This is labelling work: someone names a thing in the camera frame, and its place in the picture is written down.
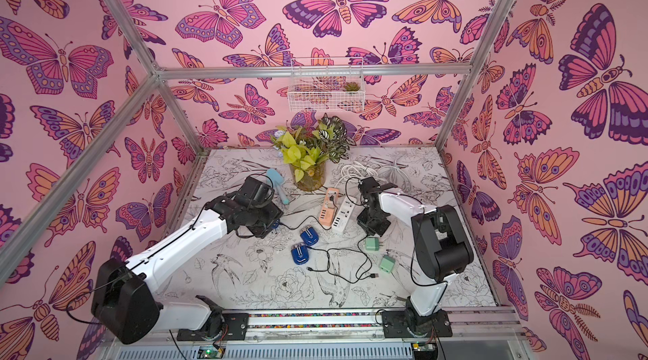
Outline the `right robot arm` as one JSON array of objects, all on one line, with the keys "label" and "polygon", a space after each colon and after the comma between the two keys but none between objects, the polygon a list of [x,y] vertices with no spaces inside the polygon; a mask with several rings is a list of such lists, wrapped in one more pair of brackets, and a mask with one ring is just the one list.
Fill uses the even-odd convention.
[{"label": "right robot arm", "polygon": [[373,177],[361,179],[359,204],[363,210],[357,223],[367,235],[381,236],[391,219],[410,226],[413,233],[411,262],[417,263],[426,279],[414,281],[415,289],[405,301],[398,323],[415,337],[438,336],[447,313],[441,301],[456,277],[474,261],[474,250],[453,206],[433,206],[403,193],[393,183],[379,184]]}]

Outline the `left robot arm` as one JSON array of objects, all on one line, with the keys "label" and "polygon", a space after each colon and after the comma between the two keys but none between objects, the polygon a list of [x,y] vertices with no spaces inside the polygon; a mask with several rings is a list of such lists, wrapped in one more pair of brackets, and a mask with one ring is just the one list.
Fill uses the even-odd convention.
[{"label": "left robot arm", "polygon": [[216,240],[240,228],[253,238],[269,234],[283,215],[273,198],[277,183],[249,176],[237,191],[206,202],[186,225],[126,260],[110,259],[98,271],[91,314],[120,343],[130,345],[159,331],[187,330],[204,340],[224,336],[223,309],[204,295],[193,303],[160,302],[163,284]]}]

